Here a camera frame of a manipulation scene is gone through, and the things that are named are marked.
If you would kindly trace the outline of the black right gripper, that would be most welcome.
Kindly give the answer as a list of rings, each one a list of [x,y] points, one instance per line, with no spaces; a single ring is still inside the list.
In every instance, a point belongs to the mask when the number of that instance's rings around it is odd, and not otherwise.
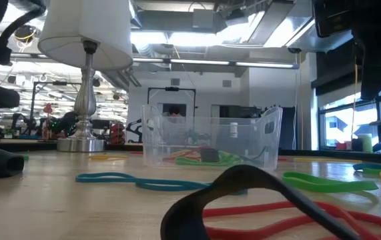
[[[361,98],[381,90],[381,0],[354,0],[353,36],[362,61]]]

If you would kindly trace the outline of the teal rubber band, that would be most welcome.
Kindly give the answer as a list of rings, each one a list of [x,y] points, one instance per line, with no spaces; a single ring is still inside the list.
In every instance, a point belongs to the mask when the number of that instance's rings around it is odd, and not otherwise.
[[[243,155],[241,155],[240,157],[246,163],[260,165],[263,162],[262,155],[266,152],[267,149],[268,149],[267,147],[263,147],[262,150],[254,157],[246,157]]]
[[[84,173],[78,175],[75,181],[79,183],[133,183],[141,189],[167,192],[196,191],[211,185],[211,183],[195,181],[139,178],[119,172]]]
[[[363,170],[363,169],[378,169],[381,170],[381,164],[377,163],[357,163],[353,165],[353,169],[355,171],[357,170]]]

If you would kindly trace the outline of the clear plastic bin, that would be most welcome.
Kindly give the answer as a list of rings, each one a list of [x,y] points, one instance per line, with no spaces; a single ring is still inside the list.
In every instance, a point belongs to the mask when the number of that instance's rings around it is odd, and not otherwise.
[[[264,169],[275,169],[282,124],[281,107],[272,107],[259,118],[217,118],[217,117],[166,117],[152,105],[141,108],[143,157],[150,167],[210,167],[176,165],[175,161],[163,158],[182,149],[212,148],[234,155],[256,156],[263,147],[268,149],[262,155],[260,165]],[[230,137],[230,123],[238,123],[238,137]]]

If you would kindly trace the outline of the black ceiling dome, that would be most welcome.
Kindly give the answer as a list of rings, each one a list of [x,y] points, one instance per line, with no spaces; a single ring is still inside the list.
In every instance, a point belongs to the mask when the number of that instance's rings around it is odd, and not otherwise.
[[[37,28],[32,25],[24,25],[15,31],[14,37],[18,42],[30,43],[37,35]]]

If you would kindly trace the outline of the background robot green lights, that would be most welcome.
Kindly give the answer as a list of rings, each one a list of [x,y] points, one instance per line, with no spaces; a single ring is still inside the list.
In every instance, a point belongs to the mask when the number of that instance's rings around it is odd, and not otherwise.
[[[59,119],[52,119],[47,124],[48,130],[51,130],[52,134],[60,136],[61,133],[65,137],[71,135],[72,127],[78,122],[77,113],[74,111],[67,112]]]

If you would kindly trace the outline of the pale green cup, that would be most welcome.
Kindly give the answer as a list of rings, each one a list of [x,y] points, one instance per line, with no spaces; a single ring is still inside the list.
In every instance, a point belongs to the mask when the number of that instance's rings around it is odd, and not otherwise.
[[[362,151],[365,153],[373,153],[372,134],[363,133],[358,135],[358,139],[362,141]]]

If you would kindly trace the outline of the white shade table lamp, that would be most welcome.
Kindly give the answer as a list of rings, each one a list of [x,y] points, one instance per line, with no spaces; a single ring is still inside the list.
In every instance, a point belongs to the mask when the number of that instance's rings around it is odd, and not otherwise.
[[[133,63],[128,0],[50,0],[38,49],[48,58],[81,70],[75,99],[76,132],[58,139],[61,152],[101,152],[105,142],[92,133],[96,71],[123,70]]]

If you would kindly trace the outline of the red stacked objects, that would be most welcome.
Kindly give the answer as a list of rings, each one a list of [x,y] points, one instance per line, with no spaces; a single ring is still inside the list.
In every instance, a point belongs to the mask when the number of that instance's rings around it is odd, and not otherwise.
[[[123,123],[114,123],[110,127],[109,143],[112,145],[123,145],[125,143],[125,132]]]

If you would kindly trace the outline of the long ceiling light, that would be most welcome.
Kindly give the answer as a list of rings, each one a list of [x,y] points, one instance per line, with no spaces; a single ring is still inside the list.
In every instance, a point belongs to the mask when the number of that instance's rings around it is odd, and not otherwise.
[[[133,59],[136,63],[165,63],[165,64],[193,64],[193,65],[216,65],[228,67],[255,67],[270,69],[299,69],[295,63],[273,63],[273,62],[242,62],[242,61],[216,61],[216,60],[197,60],[197,59],[161,59],[161,58],[141,58]]]

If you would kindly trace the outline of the black background rig frame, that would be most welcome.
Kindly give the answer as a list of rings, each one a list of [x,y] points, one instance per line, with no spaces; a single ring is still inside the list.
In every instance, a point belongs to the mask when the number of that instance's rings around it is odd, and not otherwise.
[[[195,89],[179,87],[149,87],[147,89],[147,104],[157,105],[158,103],[168,104],[190,104],[192,111],[196,106]]]

